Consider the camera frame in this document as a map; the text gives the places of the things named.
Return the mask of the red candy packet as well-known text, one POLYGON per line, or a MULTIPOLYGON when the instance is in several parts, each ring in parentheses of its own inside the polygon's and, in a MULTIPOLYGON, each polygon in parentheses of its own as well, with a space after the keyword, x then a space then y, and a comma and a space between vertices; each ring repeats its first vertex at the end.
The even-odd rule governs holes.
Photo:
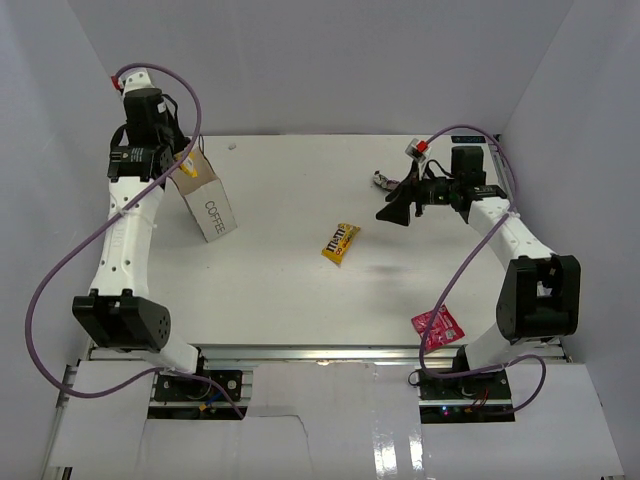
MULTIPOLYGON (((420 337, 424 336, 430 318, 431 311, 428 311, 411 319, 411 324, 420 337)), ((456 319, 449 312, 447 306, 443 305, 435 316, 433 324, 426 337, 425 350, 430 352, 461 340, 464 337, 465 333, 463 329, 458 325, 456 319)))

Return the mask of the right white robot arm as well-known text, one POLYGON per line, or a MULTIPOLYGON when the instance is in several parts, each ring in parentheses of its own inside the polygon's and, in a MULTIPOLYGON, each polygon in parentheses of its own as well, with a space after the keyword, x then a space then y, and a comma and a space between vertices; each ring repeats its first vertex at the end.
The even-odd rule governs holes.
POLYGON ((486 182, 479 146, 451 150, 451 169, 436 176, 431 147, 414 141, 406 149, 410 170, 386 198, 376 217, 408 226, 426 206, 449 206, 479 235, 505 269, 495 323, 462 346, 445 373, 453 390, 472 399, 488 385, 486 372, 502 370, 528 358, 533 343, 575 333, 579 319, 581 265, 573 255, 559 255, 541 243, 515 212, 507 194, 486 182))

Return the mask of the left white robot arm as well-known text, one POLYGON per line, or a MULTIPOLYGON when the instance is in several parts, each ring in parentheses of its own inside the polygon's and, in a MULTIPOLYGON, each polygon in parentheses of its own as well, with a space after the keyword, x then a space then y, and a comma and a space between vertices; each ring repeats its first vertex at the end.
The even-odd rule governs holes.
POLYGON ((134 353, 157 367, 180 371, 177 387, 199 399, 211 374, 198 366, 196 347, 172 330, 167 307, 151 300, 148 261, 155 216, 165 192, 165 172, 188 144, 158 88, 125 93, 126 122, 114 133, 109 154, 109 226, 88 294, 72 313, 101 348, 134 353))

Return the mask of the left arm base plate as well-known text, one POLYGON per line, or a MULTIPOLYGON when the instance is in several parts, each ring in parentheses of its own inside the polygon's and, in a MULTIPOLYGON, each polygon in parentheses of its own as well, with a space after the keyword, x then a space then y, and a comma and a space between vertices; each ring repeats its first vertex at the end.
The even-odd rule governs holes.
MULTIPOLYGON (((221 387, 233 402, 241 399, 243 373, 241 370, 205 370, 203 375, 221 387)), ((207 382, 190 380, 174 375, 159 375, 152 399, 156 402, 205 402, 225 401, 226 397, 207 382)))

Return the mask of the yellow M&M's packet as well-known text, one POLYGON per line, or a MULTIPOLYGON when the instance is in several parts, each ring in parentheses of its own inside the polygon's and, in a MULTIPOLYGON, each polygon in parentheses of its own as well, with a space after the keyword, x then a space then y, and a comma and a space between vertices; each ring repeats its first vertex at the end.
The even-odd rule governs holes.
POLYGON ((360 230, 361 228, 359 226, 339 223, 332 238, 322 249, 321 255, 335 265, 340 266, 360 230))

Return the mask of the yellow snack packet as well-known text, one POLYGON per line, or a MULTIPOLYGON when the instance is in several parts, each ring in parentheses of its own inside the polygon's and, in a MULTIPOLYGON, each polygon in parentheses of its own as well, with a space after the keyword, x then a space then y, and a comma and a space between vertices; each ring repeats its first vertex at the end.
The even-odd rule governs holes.
POLYGON ((191 154, 188 154, 186 157, 177 158, 176 163, 179 165, 179 169, 188 177, 198 177, 198 170, 191 154))

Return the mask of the white coffee paper bag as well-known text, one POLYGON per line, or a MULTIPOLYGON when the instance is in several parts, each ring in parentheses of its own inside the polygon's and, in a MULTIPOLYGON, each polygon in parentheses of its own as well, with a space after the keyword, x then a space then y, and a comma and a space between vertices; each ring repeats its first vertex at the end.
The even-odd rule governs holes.
POLYGON ((177 170, 171 178, 205 241, 211 243, 235 230, 237 222, 222 180, 205 155, 202 136, 189 154, 198 170, 198 177, 190 178, 177 170))

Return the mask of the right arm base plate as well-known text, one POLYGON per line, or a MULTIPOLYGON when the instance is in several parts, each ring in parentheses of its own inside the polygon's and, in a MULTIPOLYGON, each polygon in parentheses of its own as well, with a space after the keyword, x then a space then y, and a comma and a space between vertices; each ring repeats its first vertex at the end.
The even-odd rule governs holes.
POLYGON ((414 370, 407 383, 418 393, 422 425, 515 421, 512 393, 504 371, 445 380, 414 370))

